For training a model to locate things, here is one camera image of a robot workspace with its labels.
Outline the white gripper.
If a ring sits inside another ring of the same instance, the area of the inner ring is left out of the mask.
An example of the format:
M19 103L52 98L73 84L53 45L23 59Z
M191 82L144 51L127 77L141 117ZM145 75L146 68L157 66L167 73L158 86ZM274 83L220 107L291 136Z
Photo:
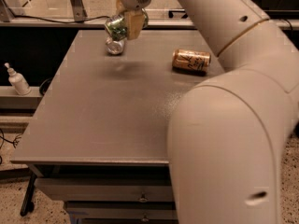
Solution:
M116 0L116 12L124 13L125 23L127 26L127 39L137 39L145 22L145 16L141 8L147 7L151 0Z

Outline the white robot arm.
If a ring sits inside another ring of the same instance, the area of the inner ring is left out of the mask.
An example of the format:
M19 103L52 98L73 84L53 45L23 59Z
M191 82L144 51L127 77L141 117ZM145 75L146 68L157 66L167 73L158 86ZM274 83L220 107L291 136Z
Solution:
M280 164L298 122L298 50L251 0L178 0L224 68L171 115L179 224L280 224Z

